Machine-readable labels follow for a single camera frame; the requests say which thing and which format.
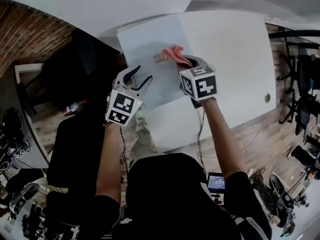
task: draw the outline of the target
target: forearm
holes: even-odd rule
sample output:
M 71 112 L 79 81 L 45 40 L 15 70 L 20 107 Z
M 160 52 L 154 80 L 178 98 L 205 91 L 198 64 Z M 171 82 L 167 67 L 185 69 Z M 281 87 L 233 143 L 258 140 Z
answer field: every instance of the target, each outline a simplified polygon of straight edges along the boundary
M 96 196 L 108 196 L 121 201 L 120 126 L 107 123 L 96 180 Z
M 223 177 L 227 180 L 231 174 L 244 171 L 240 148 L 217 102 L 213 99 L 205 99 L 201 101 L 201 104 L 210 126 Z

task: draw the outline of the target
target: plastic bottle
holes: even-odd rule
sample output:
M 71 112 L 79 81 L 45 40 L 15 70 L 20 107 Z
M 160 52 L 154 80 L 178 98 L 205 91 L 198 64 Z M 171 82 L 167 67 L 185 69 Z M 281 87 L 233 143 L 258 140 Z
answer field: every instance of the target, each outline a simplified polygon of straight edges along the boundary
M 87 104 L 86 99 L 84 99 L 83 101 L 74 102 L 63 110 L 63 114 L 65 116 L 74 114 L 76 111 L 82 110 L 85 104 Z

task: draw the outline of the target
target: brick wall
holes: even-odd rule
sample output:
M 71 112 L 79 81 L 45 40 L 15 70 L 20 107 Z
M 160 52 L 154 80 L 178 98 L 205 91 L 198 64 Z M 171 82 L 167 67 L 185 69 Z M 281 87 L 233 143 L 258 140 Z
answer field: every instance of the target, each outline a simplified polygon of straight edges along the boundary
M 69 43 L 76 27 L 43 11 L 0 0 L 0 77 L 12 63 L 42 63 Z

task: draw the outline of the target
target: white marker cube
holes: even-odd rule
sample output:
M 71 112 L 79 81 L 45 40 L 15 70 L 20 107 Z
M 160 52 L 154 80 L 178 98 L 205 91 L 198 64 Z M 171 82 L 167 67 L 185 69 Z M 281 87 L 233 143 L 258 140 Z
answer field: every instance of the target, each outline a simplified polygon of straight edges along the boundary
M 183 91 L 195 101 L 218 94 L 217 72 L 212 64 L 180 71 Z
M 142 100 L 113 89 L 109 100 L 109 107 L 105 114 L 105 120 L 112 121 L 121 126 L 127 126 L 142 103 Z

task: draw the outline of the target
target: black and white square pattern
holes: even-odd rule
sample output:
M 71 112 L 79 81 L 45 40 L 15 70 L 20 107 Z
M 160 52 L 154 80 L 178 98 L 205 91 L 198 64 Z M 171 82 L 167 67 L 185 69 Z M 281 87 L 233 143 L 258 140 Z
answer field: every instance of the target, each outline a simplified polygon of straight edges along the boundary
M 183 89 L 186 93 L 190 94 L 192 97 L 194 97 L 194 90 L 192 88 L 192 82 L 188 78 L 181 76 Z
M 113 107 L 131 114 L 132 107 L 134 106 L 135 100 L 121 93 L 117 93 L 113 103 Z
M 110 111 L 109 120 L 115 121 L 121 125 L 125 125 L 126 122 L 128 121 L 129 116 L 125 115 L 125 114 L 121 114 L 119 112 L 116 112 L 114 110 Z
M 214 71 L 208 65 L 206 65 L 206 66 L 198 66 L 196 68 L 192 68 L 190 69 L 190 72 L 194 77 L 197 77 L 204 74 L 212 73 Z
M 208 76 L 195 80 L 196 93 L 198 98 L 217 94 L 216 76 Z

